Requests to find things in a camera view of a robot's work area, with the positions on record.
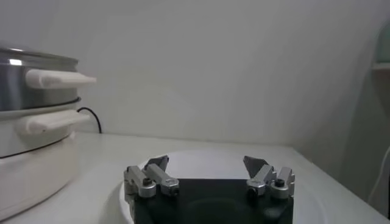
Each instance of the white cooker base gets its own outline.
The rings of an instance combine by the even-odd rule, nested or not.
[[[61,189],[77,172],[74,134],[42,149],[0,159],[0,220]]]

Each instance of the cable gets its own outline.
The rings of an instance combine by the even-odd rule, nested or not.
[[[95,113],[92,109],[90,109],[90,108],[88,108],[88,107],[79,108],[79,109],[77,110],[77,112],[80,112],[80,111],[82,111],[82,110],[87,110],[87,111],[89,111],[89,112],[95,117],[96,122],[97,122],[97,127],[99,128],[99,134],[103,134],[103,132],[102,132],[102,125],[100,124],[100,120],[99,120],[98,116],[96,115],[96,113]]]
[[[387,149],[387,151],[385,153],[385,156],[383,157],[382,164],[380,165],[380,172],[379,172],[378,178],[375,181],[375,184],[372,187],[372,190],[371,190],[371,192],[370,192],[370,194],[368,196],[368,201],[367,201],[368,203],[370,203],[372,201],[372,197],[374,196],[374,193],[375,193],[375,191],[378,188],[378,185],[379,185],[379,182],[380,182],[380,178],[383,175],[383,170],[385,169],[385,164],[386,164],[387,157],[389,156],[389,153],[390,153],[390,147]]]

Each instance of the black power cable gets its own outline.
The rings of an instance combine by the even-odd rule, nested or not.
[[[82,110],[87,110],[87,111],[89,111],[89,112],[95,117],[96,122],[97,122],[97,127],[99,128],[99,134],[102,134],[102,125],[100,124],[100,120],[99,120],[98,116],[96,115],[96,113],[95,113],[92,109],[90,109],[90,108],[88,108],[88,107],[79,108],[79,109],[77,110],[77,112],[80,112],[80,111],[82,111]]]

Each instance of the screw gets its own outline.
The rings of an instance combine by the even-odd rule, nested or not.
[[[177,196],[179,194],[179,189],[178,188],[173,188],[169,190],[169,194],[171,196]]]
[[[285,186],[285,181],[282,179],[276,179],[275,181],[275,187],[284,187]]]
[[[144,178],[144,179],[142,180],[142,185],[143,185],[143,186],[149,186],[149,185],[151,185],[151,184],[152,184],[152,180],[151,180],[149,177]]]
[[[258,197],[257,195],[257,190],[255,188],[249,188],[248,191],[247,191],[247,197],[250,199],[250,200],[253,200],[255,198]]]

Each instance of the white shelf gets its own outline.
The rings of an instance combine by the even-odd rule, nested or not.
[[[390,63],[375,63],[372,67],[373,70],[390,70]]]

